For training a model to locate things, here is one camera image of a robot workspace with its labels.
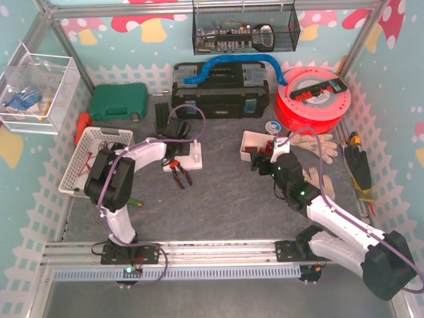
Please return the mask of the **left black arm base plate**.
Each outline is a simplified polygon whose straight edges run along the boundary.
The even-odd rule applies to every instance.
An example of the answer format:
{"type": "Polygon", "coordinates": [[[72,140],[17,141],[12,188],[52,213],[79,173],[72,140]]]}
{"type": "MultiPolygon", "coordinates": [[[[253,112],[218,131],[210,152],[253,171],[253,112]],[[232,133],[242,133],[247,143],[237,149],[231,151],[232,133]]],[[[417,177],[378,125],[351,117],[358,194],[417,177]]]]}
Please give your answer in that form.
{"type": "Polygon", "coordinates": [[[159,249],[153,246],[119,246],[108,242],[101,252],[102,265],[158,264],[159,249]]]}

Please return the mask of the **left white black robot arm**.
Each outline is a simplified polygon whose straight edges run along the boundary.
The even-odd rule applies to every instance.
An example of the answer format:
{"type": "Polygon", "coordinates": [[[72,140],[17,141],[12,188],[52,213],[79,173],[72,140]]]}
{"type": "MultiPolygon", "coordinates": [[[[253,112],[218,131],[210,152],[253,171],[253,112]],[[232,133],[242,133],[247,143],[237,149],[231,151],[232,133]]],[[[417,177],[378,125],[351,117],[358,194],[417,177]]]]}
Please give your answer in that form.
{"type": "Polygon", "coordinates": [[[134,174],[141,168],[161,161],[171,168],[176,185],[184,186],[178,172],[193,184],[190,174],[182,167],[177,156],[189,154],[186,140],[191,128],[184,120],[171,118],[161,127],[156,125],[158,136],[123,149],[100,150],[84,185],[84,193],[96,205],[105,219],[109,240],[119,246],[136,246],[136,231],[131,224],[128,202],[133,188],[134,174]]]}

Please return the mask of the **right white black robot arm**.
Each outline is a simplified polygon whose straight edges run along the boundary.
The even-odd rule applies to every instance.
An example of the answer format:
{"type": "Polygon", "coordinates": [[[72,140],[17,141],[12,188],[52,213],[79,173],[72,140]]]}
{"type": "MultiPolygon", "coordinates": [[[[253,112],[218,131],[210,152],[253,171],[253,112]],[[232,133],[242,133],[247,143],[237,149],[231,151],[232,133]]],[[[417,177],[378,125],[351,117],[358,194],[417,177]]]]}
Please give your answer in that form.
{"type": "Polygon", "coordinates": [[[279,198],[316,224],[301,232],[297,252],[302,258],[326,258],[354,272],[379,299],[391,300],[423,273],[413,261],[403,235],[385,233],[360,221],[305,180],[293,152],[277,156],[250,151],[251,169],[270,176],[279,198]]]}

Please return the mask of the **white peg base plate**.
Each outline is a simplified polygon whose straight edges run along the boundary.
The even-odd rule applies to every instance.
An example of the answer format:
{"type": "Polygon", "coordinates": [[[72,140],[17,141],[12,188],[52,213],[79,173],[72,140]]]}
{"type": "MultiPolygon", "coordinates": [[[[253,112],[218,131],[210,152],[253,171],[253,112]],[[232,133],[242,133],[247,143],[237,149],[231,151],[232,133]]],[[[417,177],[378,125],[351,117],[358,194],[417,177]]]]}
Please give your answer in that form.
{"type": "Polygon", "coordinates": [[[165,172],[171,171],[171,163],[178,161],[185,170],[200,170],[203,167],[201,143],[198,140],[193,142],[170,142],[167,144],[162,169],[165,172]]]}

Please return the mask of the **white parts tray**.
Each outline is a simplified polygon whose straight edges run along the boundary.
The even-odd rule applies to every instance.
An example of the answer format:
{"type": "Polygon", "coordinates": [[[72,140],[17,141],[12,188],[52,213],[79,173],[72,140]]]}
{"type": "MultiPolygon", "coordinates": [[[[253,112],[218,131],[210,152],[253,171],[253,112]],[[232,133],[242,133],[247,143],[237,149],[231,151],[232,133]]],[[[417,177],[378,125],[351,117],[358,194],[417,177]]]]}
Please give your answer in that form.
{"type": "Polygon", "coordinates": [[[244,131],[240,146],[240,159],[245,162],[250,162],[250,151],[255,150],[260,154],[272,154],[273,147],[271,142],[276,136],[270,134],[262,134],[259,132],[244,131]]]}

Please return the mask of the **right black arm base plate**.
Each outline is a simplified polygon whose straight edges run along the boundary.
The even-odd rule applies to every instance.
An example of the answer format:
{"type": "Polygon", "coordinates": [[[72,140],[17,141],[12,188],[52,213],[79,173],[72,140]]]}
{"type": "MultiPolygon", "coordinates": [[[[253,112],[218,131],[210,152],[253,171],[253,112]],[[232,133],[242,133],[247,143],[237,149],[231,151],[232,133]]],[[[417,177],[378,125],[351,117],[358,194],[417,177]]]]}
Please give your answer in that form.
{"type": "Polygon", "coordinates": [[[325,258],[315,255],[306,242],[280,240],[274,243],[277,262],[319,262],[325,258]]]}

